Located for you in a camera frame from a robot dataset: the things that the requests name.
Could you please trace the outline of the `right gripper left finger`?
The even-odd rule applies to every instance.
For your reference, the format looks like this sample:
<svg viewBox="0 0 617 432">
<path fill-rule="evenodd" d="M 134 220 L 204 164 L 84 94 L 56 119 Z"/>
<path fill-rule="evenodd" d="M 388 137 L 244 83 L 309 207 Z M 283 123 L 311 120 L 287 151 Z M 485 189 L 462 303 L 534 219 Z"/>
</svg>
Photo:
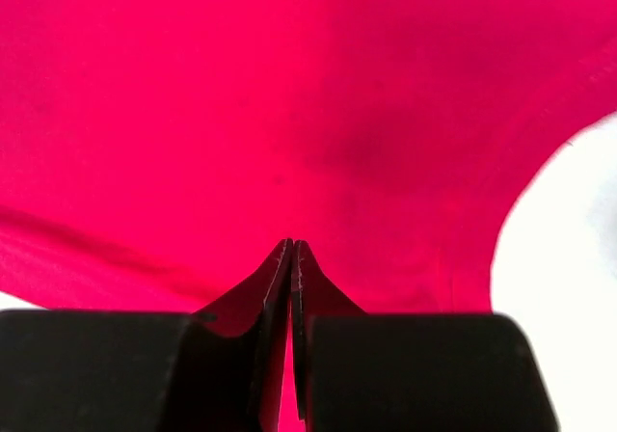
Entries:
<svg viewBox="0 0 617 432">
<path fill-rule="evenodd" d="M 5 310 L 5 431 L 274 431 L 293 243 L 201 310 Z"/>
</svg>

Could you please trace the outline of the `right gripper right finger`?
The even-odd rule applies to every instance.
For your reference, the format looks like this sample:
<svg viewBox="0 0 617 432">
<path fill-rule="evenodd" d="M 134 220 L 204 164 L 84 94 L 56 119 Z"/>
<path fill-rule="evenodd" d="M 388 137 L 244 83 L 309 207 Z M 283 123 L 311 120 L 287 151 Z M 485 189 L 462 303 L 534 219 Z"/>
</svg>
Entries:
<svg viewBox="0 0 617 432">
<path fill-rule="evenodd" d="M 368 313 L 291 260 L 294 378 L 308 431 L 555 431 L 531 346 L 491 313 Z"/>
</svg>

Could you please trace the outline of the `crimson red t shirt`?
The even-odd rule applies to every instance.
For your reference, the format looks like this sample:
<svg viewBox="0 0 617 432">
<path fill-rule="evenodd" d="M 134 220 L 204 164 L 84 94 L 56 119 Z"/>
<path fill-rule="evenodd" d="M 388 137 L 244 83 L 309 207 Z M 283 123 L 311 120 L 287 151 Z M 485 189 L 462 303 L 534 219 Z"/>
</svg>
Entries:
<svg viewBox="0 0 617 432">
<path fill-rule="evenodd" d="M 284 239 L 614 430 L 616 0 L 1 0 L 1 314 L 193 313 Z"/>
</svg>

